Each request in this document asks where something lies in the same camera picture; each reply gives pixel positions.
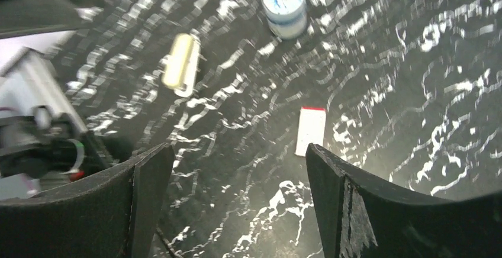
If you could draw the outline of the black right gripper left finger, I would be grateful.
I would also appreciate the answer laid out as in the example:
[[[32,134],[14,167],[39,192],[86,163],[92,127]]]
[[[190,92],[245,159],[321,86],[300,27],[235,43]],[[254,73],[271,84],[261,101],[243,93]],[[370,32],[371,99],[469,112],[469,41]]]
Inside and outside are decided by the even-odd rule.
[[[28,199],[1,202],[2,257],[147,257],[175,152],[160,144]]]

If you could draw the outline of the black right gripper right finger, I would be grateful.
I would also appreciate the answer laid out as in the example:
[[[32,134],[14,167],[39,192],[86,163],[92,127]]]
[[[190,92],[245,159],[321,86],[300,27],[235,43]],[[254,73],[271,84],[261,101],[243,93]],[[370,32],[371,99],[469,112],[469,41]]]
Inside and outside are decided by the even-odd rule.
[[[309,144],[326,257],[500,257],[501,193],[463,201],[411,191]]]

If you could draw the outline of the white red staple box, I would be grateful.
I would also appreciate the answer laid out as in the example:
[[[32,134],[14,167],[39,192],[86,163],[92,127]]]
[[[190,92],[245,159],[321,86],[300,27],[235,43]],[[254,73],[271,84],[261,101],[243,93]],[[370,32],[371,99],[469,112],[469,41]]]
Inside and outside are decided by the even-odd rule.
[[[295,155],[305,157],[309,144],[324,144],[326,110],[317,107],[300,109]]]

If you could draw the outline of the cream white stapler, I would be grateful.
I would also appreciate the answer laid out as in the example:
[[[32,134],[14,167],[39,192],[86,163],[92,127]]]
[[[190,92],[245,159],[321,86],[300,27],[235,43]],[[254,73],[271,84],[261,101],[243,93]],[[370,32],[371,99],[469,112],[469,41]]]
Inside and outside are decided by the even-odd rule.
[[[194,93],[200,52],[199,40],[191,34],[178,34],[173,40],[161,81],[181,98]]]

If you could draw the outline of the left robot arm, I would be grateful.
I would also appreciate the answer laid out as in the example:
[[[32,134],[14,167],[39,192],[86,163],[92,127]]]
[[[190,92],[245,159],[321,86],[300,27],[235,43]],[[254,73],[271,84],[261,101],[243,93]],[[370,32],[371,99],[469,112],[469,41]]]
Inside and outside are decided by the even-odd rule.
[[[31,115],[1,107],[1,200],[32,198],[127,160],[118,136],[79,131],[70,114],[38,106]]]

